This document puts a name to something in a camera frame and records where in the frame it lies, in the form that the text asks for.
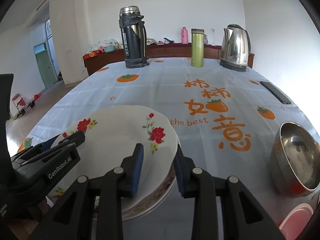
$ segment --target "stacked plates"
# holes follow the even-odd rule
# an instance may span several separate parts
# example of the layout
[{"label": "stacked plates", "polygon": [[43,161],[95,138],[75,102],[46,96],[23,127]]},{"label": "stacked plates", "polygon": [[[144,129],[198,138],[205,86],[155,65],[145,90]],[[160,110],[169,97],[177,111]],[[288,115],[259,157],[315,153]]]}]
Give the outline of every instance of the stacked plates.
[{"label": "stacked plates", "polygon": [[52,147],[78,130],[85,132],[85,142],[77,148],[81,160],[49,193],[53,202],[79,176],[100,177],[120,166],[137,143],[144,147],[138,192],[134,198],[122,199],[122,218],[129,220],[150,212],[164,200],[175,183],[172,162],[180,143],[164,115],[145,106],[99,110],[71,125]]}]

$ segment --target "doorway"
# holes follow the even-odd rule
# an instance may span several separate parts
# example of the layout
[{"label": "doorway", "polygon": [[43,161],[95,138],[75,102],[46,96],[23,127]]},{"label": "doorway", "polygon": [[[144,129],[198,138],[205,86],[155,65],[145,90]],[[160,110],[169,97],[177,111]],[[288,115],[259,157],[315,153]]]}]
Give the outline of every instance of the doorway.
[{"label": "doorway", "polygon": [[57,82],[58,78],[57,74],[55,73],[52,61],[49,57],[47,43],[45,42],[34,46],[34,52],[44,86],[45,88],[49,88],[55,82]]}]

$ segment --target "stainless steel kettle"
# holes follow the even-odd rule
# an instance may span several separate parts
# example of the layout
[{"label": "stainless steel kettle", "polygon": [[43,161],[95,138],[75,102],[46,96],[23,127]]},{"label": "stainless steel kettle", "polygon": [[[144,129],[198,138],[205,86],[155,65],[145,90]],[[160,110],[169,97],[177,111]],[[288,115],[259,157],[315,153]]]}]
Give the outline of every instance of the stainless steel kettle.
[{"label": "stainless steel kettle", "polygon": [[224,29],[220,65],[236,71],[246,71],[251,44],[248,32],[237,24]]}]

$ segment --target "white plate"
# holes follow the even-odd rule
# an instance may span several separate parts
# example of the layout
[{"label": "white plate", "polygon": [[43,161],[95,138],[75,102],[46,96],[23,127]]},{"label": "white plate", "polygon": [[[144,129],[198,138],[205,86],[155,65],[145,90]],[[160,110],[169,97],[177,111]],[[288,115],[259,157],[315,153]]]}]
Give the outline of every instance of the white plate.
[{"label": "white plate", "polygon": [[53,202],[80,175],[91,179],[120,166],[141,143],[144,157],[138,192],[132,199],[122,199],[124,213],[161,188],[177,152],[178,137],[169,120],[145,106],[116,106],[93,112],[58,136],[52,147],[77,130],[85,131],[85,142],[77,148],[81,160],[48,194]]}]

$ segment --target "kettle base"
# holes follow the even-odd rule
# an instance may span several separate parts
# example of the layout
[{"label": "kettle base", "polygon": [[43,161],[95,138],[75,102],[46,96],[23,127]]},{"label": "kettle base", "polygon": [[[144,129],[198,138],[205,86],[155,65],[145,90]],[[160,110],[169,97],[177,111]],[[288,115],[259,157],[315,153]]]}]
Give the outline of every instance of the kettle base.
[{"label": "kettle base", "polygon": [[227,62],[223,59],[220,60],[220,65],[225,67],[225,68],[228,68],[228,69],[231,69],[231,70],[235,70],[235,71],[238,71],[238,72],[246,72],[247,71],[247,66],[243,66],[243,65],[237,65],[237,64],[234,64],[234,63],[231,63],[231,62]]}]

